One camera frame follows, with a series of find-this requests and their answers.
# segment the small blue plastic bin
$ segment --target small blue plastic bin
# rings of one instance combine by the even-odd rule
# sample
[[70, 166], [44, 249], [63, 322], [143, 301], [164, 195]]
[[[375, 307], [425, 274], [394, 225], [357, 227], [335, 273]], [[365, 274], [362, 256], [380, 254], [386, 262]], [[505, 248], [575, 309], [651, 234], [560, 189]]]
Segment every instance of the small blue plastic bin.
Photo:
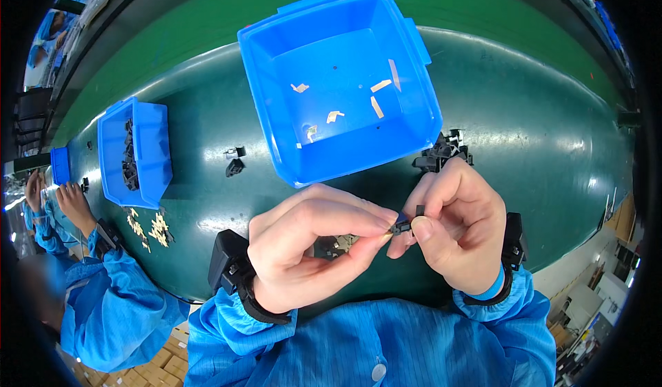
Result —
[[442, 113], [430, 56], [393, 0], [302, 0], [237, 37], [273, 166], [292, 186], [436, 141]]
[[65, 184], [70, 180], [69, 151], [67, 147], [50, 151], [50, 169], [53, 171], [53, 184]]
[[[133, 148], [140, 188], [128, 190], [122, 177], [127, 146], [124, 125], [133, 118]], [[172, 180], [168, 107], [138, 102], [136, 97], [111, 106], [99, 118], [99, 167], [106, 199], [120, 206], [159, 209], [159, 200]]]

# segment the beige tape piece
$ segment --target beige tape piece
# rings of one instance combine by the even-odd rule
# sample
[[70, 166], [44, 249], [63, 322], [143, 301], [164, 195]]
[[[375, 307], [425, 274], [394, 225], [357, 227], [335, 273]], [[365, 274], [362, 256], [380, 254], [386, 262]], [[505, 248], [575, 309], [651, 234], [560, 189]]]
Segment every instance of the beige tape piece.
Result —
[[307, 90], [308, 88], [310, 88], [310, 85], [306, 85], [306, 84], [299, 84], [299, 86], [294, 86], [294, 84], [290, 84], [290, 86], [292, 87], [292, 89], [294, 91], [296, 91], [298, 93], [302, 93], [305, 90]]
[[327, 124], [329, 124], [329, 123], [335, 123], [335, 118], [338, 117], [338, 116], [344, 117], [345, 114], [343, 114], [343, 113], [340, 112], [340, 111], [331, 111], [331, 112], [329, 113], [329, 115], [327, 116]]
[[307, 133], [308, 141], [310, 141], [310, 143], [312, 143], [312, 135], [317, 133], [317, 126], [312, 126], [312, 127], [308, 128], [306, 133]]
[[377, 117], [384, 118], [384, 113], [381, 112], [381, 108], [379, 107], [379, 104], [377, 103], [377, 100], [375, 99], [375, 97], [370, 97], [370, 102], [373, 104], [373, 108], [375, 109], [375, 112], [377, 113]]
[[377, 92], [377, 91], [379, 91], [380, 89], [384, 88], [385, 86], [387, 86], [389, 84], [391, 84], [391, 80], [384, 80], [384, 81], [380, 82], [377, 85], [371, 86], [370, 91]]
[[395, 68], [395, 61], [390, 59], [389, 66], [391, 66], [391, 74], [393, 75], [393, 84], [395, 84], [395, 88], [398, 88], [398, 91], [402, 92], [402, 89], [400, 88], [400, 77], [398, 77], [398, 70]]

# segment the cable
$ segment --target cable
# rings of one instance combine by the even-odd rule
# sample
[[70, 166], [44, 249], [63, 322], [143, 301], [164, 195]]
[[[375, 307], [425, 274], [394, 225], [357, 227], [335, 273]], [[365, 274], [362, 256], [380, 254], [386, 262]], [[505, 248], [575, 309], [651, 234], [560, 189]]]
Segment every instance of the cable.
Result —
[[169, 290], [167, 290], [165, 288], [161, 288], [161, 289], [168, 292], [170, 295], [174, 296], [175, 298], [177, 298], [178, 300], [180, 300], [180, 301], [182, 301], [186, 304], [189, 304], [189, 305], [203, 305], [204, 304], [204, 302], [191, 301], [191, 300], [187, 300], [186, 298], [182, 298], [178, 295], [173, 294], [172, 292], [170, 292]]

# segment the hand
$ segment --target hand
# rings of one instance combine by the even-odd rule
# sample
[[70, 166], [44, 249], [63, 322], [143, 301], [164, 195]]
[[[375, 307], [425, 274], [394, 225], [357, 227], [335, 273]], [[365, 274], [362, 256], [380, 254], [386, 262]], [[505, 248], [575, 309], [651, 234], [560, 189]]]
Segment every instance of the hand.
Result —
[[25, 201], [35, 213], [39, 213], [41, 210], [41, 191], [44, 190], [44, 187], [44, 179], [39, 170], [33, 171], [25, 185]]
[[[368, 269], [391, 238], [397, 213], [352, 194], [314, 184], [251, 219], [248, 257], [255, 299], [274, 314], [335, 294]], [[361, 236], [333, 261], [309, 256], [319, 236]]]
[[67, 31], [62, 31], [58, 38], [55, 40], [55, 49], [60, 49], [64, 44], [64, 38], [67, 36]]
[[438, 174], [423, 176], [402, 211], [411, 219], [420, 204], [425, 216], [413, 219], [413, 236], [394, 237], [387, 255], [396, 259], [418, 242], [428, 265], [453, 288], [487, 291], [501, 268], [506, 206], [500, 195], [464, 160], [450, 159]]
[[78, 183], [72, 185], [71, 182], [60, 184], [60, 188], [55, 191], [55, 196], [64, 216], [69, 218], [86, 238], [89, 237], [97, 226], [97, 220], [92, 216], [81, 186]]

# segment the green workbench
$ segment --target green workbench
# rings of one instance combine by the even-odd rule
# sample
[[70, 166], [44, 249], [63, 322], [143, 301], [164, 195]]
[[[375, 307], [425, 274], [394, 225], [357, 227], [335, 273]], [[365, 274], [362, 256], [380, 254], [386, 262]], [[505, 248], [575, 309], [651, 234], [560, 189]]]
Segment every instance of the green workbench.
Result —
[[[294, 1], [191, 0], [173, 9], [112, 56], [56, 134], [55, 146], [75, 134], [68, 143], [71, 178], [90, 179], [93, 213], [115, 222], [145, 271], [180, 296], [210, 296], [207, 268], [219, 231], [246, 236], [251, 217], [296, 192], [271, 165], [232, 43], [237, 29]], [[526, 267], [539, 270], [575, 249], [598, 226], [607, 195], [618, 187], [618, 201], [631, 189], [630, 140], [616, 127], [618, 95], [600, 68], [572, 38], [517, 0], [396, 2], [419, 26], [471, 32], [419, 28], [432, 57], [428, 72], [443, 130], [465, 130], [475, 168], [509, 211], [522, 213], [530, 245]], [[245, 9], [233, 10], [239, 5]], [[232, 15], [217, 14], [223, 11]], [[510, 27], [504, 27], [507, 21]], [[165, 248], [150, 238], [151, 254], [129, 228], [126, 213], [104, 199], [100, 181], [93, 118], [131, 95], [165, 104], [169, 112], [173, 180], [161, 205], [176, 242]], [[223, 152], [237, 146], [246, 147], [246, 168], [226, 178]], [[398, 210], [420, 177], [411, 167], [414, 157], [327, 184]], [[155, 212], [137, 212], [149, 231]], [[442, 287], [417, 247], [398, 260], [383, 250], [366, 274], [325, 307], [366, 296], [436, 305], [447, 296]]]

